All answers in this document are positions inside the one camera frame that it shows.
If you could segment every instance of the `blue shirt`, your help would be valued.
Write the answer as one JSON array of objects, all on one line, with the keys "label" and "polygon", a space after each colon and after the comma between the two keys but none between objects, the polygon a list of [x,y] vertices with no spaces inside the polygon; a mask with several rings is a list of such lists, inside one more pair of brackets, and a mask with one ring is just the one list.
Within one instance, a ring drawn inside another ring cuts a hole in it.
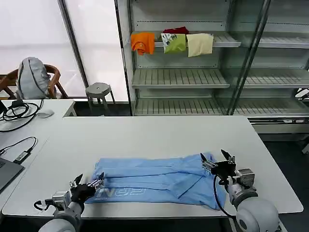
[{"label": "blue shirt", "polygon": [[[204,154],[213,162],[210,153]],[[219,210],[214,176],[202,167],[199,154],[172,159],[100,159],[93,179],[104,172],[104,187],[86,203],[149,202],[206,205]],[[226,192],[217,183],[222,206]]]}]

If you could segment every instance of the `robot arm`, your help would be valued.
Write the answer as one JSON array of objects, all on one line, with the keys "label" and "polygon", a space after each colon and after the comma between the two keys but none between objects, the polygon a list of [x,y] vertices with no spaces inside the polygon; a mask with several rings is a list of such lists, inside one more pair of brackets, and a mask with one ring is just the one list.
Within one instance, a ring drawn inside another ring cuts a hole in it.
[{"label": "robot arm", "polygon": [[[236,220],[244,232],[275,232],[279,226],[279,215],[276,207],[267,200],[258,197],[253,187],[254,173],[250,169],[236,171],[235,157],[221,150],[226,161],[212,163],[201,153],[202,166],[215,175],[213,188],[220,209]],[[221,206],[216,196],[216,178],[229,194],[236,216],[228,214]]]},{"label": "robot arm", "polygon": [[80,184],[83,174],[70,182],[71,194],[69,191],[58,191],[51,199],[37,201],[34,207],[39,210],[47,210],[49,206],[54,206],[55,219],[47,222],[39,232],[76,232],[80,227],[81,214],[84,211],[85,201],[94,196],[96,189],[103,185],[104,173],[97,180],[90,184]]}]

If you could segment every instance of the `gray stool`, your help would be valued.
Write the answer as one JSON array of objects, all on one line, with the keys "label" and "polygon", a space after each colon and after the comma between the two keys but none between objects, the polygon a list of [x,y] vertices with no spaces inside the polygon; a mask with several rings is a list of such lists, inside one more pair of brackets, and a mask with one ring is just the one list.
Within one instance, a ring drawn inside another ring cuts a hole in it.
[{"label": "gray stool", "polygon": [[93,106],[94,106],[93,102],[92,102],[92,98],[96,98],[98,100],[99,105],[101,105],[100,99],[102,99],[104,108],[105,108],[106,112],[108,112],[108,114],[109,114],[110,110],[109,110],[107,103],[106,103],[106,100],[105,100],[105,96],[109,93],[111,93],[112,101],[115,104],[114,95],[112,94],[112,88],[111,88],[110,85],[108,85],[106,83],[96,82],[93,85],[87,87],[86,88],[86,95],[87,95],[87,98],[88,98],[90,111],[93,112]]}]

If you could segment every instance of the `computer mouse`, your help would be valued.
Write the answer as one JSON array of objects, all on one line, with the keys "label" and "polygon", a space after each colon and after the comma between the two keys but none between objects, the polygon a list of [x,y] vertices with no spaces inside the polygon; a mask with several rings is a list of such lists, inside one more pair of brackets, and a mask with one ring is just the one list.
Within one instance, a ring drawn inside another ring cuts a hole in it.
[{"label": "computer mouse", "polygon": [[53,114],[54,114],[54,111],[52,111],[52,110],[44,110],[44,111],[39,111],[37,113],[37,117],[39,117],[39,118],[47,118],[47,117],[50,117]]}]

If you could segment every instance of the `wooden chair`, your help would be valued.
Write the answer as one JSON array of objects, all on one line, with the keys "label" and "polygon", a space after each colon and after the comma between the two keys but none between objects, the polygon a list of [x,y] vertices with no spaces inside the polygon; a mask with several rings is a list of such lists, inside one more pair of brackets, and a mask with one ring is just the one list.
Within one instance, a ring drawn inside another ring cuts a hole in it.
[{"label": "wooden chair", "polygon": [[[49,64],[44,64],[46,70],[48,73],[54,74],[52,80],[50,81],[48,85],[48,96],[51,99],[57,99],[56,93],[55,93],[55,86],[59,89],[61,93],[61,98],[67,99],[68,96],[64,89],[62,88],[59,79],[60,79],[60,72],[59,70]],[[10,72],[7,74],[4,78],[0,79],[0,91],[4,90],[8,95],[10,95],[10,99],[16,99],[14,93],[9,89],[8,86],[16,86],[16,79],[18,77],[18,69]]]}]

